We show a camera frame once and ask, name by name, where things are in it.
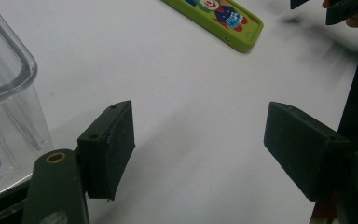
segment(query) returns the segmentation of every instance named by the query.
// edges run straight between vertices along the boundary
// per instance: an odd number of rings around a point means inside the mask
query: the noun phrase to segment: clear plastic container
[[[53,149],[35,76],[34,58],[0,17],[0,192],[30,177]]]

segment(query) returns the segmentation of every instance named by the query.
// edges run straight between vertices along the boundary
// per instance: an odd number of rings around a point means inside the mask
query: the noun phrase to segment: cartoon character
[[[231,27],[237,32],[242,31],[242,25],[247,24],[248,21],[244,16],[238,13],[234,7],[223,6],[218,0],[195,0],[200,9],[204,11],[214,11],[216,21],[225,27]]]

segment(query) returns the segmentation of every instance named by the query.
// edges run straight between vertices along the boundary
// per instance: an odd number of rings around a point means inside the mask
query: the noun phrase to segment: brass insert
[[[49,155],[47,158],[46,158],[46,162],[48,163],[59,163],[59,162],[62,162],[63,160],[65,160],[65,153],[63,152],[56,152],[56,153],[53,153],[51,155]]]

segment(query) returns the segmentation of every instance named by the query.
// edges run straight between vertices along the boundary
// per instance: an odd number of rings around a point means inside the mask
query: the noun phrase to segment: white tabletop
[[[91,223],[309,221],[313,203],[263,146],[269,102],[337,129],[358,31],[325,27],[321,1],[237,2],[265,24],[248,54],[159,0],[0,0],[38,63],[56,148],[132,100],[136,148],[115,201],[88,200]]]

